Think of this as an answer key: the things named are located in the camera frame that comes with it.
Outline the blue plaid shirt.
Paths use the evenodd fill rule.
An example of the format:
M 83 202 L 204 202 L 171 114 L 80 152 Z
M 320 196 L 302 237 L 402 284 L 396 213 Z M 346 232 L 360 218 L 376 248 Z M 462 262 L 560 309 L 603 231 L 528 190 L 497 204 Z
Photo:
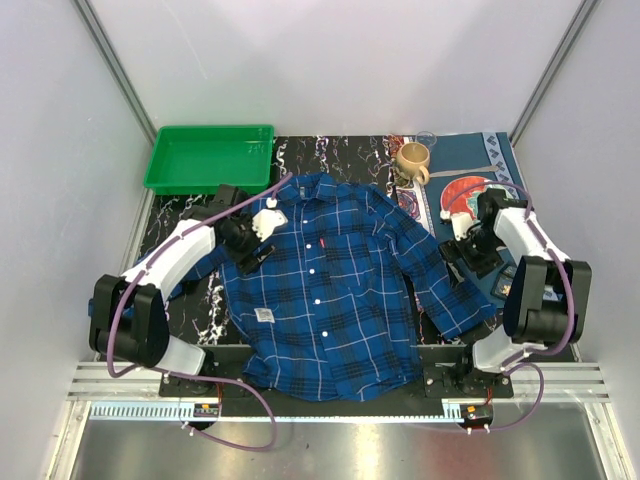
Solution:
M 445 339 L 495 315 L 473 283 L 452 288 L 435 238 L 376 187 L 317 173 L 266 192 L 288 223 L 269 238 L 276 250 L 260 269 L 243 274 L 215 250 L 171 297 L 217 274 L 232 323 L 269 372 L 275 359 L 321 354 L 336 381 L 376 367 L 407 375 L 418 346 L 413 304 Z

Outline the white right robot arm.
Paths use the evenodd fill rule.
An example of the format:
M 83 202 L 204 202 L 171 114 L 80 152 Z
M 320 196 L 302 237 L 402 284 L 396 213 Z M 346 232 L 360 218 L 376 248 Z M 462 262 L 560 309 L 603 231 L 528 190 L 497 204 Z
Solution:
M 512 198 L 504 185 L 488 181 L 476 198 L 477 213 L 440 217 L 453 228 L 439 247 L 482 278 L 501 265 L 500 248 L 516 263 L 502 310 L 502 326 L 468 345 L 439 379 L 465 396 L 480 396 L 507 380 L 532 355 L 554 356 L 577 342 L 584 330 L 591 287 L 588 263 L 571 259 L 543 231 L 530 197 Z

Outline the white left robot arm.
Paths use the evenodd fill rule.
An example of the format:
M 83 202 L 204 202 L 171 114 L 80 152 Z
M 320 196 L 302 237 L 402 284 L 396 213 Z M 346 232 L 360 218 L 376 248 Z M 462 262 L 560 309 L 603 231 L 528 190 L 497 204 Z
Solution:
M 181 374 L 190 393 L 208 394 L 216 382 L 213 361 L 202 348 L 170 333 L 165 307 L 215 250 L 243 274 L 255 272 L 274 252 L 268 240 L 287 218 L 270 193 L 262 198 L 264 204 L 223 185 L 208 204 L 188 208 L 168 238 L 136 265 L 118 276 L 103 275 L 89 301 L 90 348 L 132 367 Z

